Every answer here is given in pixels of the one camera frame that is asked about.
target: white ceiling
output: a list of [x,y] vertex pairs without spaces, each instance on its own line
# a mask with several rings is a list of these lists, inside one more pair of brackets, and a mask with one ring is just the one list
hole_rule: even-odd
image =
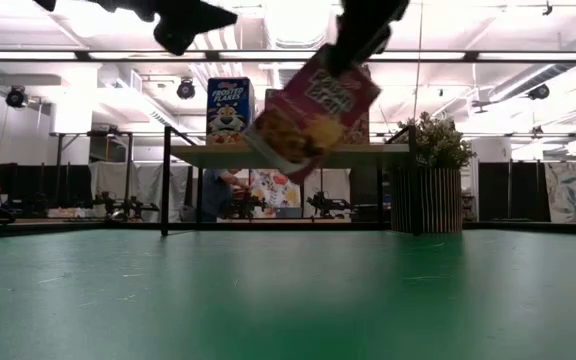
[[[194,46],[197,49],[270,48],[265,17],[268,8],[272,10],[272,6],[282,1],[285,0],[211,1],[239,12],[240,20],[234,27],[198,36]],[[307,5],[318,15],[308,17],[291,11],[291,7],[281,8],[282,19],[291,19],[294,24],[294,29],[284,33],[305,36],[308,29],[319,27],[326,29],[326,41],[334,41],[333,20],[339,11],[338,1],[293,0],[293,3],[293,9]],[[552,13],[543,16],[545,1],[541,0],[425,0],[423,6],[419,1],[413,1],[403,21],[392,24],[393,36],[388,49],[576,49],[576,1],[553,0],[550,3],[554,6]],[[110,14],[95,4],[82,1],[59,0],[57,10],[49,14],[31,0],[0,0],[0,49],[160,49],[152,38],[153,27],[154,24],[140,22],[134,14]],[[73,68],[78,66],[84,65],[0,64],[0,74],[56,74],[68,81],[69,76],[76,76]],[[205,114],[206,94],[197,86],[194,99],[178,99],[175,90],[182,77],[192,77],[200,83],[197,73],[202,70],[219,76],[243,74],[252,80],[260,107],[264,90],[277,85],[268,64],[139,63],[120,67],[124,73],[135,70],[142,75],[144,91],[169,113],[197,122],[201,122],[201,116]],[[467,132],[526,132],[534,123],[557,123],[550,128],[544,126],[546,132],[555,129],[575,131],[576,68],[547,82],[551,95],[546,100],[513,98],[488,106],[486,113],[474,113],[470,104],[476,100],[477,93],[472,91],[475,87],[497,87],[530,67],[518,64],[371,64],[373,80],[383,88],[371,109],[371,130],[385,132],[394,129],[397,121],[421,111],[432,113],[445,109],[447,115],[453,116]],[[106,107],[122,112],[116,101],[114,105],[109,102],[111,104]],[[113,120],[116,113],[99,111],[98,117]],[[143,119],[138,120],[139,116],[126,114],[130,112],[124,112],[125,122],[132,122],[133,117],[135,122],[143,122]]]

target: wall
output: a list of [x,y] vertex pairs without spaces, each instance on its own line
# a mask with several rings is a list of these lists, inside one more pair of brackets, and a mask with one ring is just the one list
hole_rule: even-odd
[[50,117],[42,115],[37,126],[38,115],[32,109],[8,108],[0,96],[0,163],[54,164],[57,141],[48,135]]

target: ceiling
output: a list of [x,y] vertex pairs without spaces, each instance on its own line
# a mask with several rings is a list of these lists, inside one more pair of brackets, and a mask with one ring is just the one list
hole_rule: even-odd
[[[340,11],[335,0],[210,2],[240,13],[240,19],[236,26],[197,36],[193,44],[195,49],[276,49],[286,41],[302,40],[305,44],[312,40],[310,44],[319,44],[335,40],[334,15]],[[576,50],[575,3],[574,0],[553,0],[550,2],[552,12],[544,16],[546,4],[541,0],[426,0],[423,5],[416,0],[412,1],[404,19],[391,25],[393,36],[388,49]],[[308,14],[296,11],[302,6],[310,10]],[[0,49],[160,50],[152,38],[153,27],[154,24],[143,23],[134,14],[106,13],[97,5],[83,1],[60,0],[56,11],[47,13],[31,0],[0,0]],[[75,68],[81,66],[90,65],[0,63],[0,75],[54,74],[70,82],[76,81]],[[249,77],[255,87],[258,108],[262,108],[264,90],[281,86],[280,75],[295,70],[294,64],[258,63],[118,66],[123,74],[129,74],[131,70],[138,73],[143,79],[145,95],[178,121],[192,123],[191,128],[199,131],[205,128],[203,116],[207,97],[202,84],[206,75]],[[371,108],[371,131],[394,131],[398,121],[428,111],[437,116],[453,117],[459,129],[466,133],[528,132],[535,125],[542,125],[545,132],[574,132],[576,67],[547,79],[550,88],[547,99],[529,100],[524,97],[524,91],[484,106],[486,112],[473,106],[476,101],[486,103],[503,97],[500,94],[526,82],[543,66],[370,64],[373,80],[383,89]],[[186,77],[194,79],[197,95],[190,100],[181,100],[175,90]],[[50,94],[37,96],[50,98]],[[144,125],[148,119],[124,109],[130,104],[122,105],[107,92],[99,99],[101,105],[95,121],[150,129]],[[151,127],[153,131],[161,131],[161,125],[156,122]],[[520,148],[525,146],[523,143],[530,144],[531,139],[514,139],[513,142],[515,148]],[[552,145],[540,146],[548,151],[567,152],[561,148],[567,139],[548,142]]]

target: cereal image on box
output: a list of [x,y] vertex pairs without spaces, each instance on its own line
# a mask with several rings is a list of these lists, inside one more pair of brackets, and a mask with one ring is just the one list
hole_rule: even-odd
[[206,144],[235,144],[254,113],[254,93],[247,78],[208,80]]
[[379,88],[355,67],[336,79],[322,47],[245,132],[246,142],[292,182],[300,184],[364,116]]

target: green plant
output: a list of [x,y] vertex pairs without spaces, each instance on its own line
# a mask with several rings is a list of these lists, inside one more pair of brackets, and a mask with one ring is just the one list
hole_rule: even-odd
[[[417,129],[417,165],[432,169],[461,169],[468,165],[477,154],[471,144],[463,140],[463,134],[455,128],[452,118],[433,119],[423,112],[419,120],[408,119],[399,122],[399,127],[411,125]],[[408,133],[401,137],[401,142],[408,142]]]

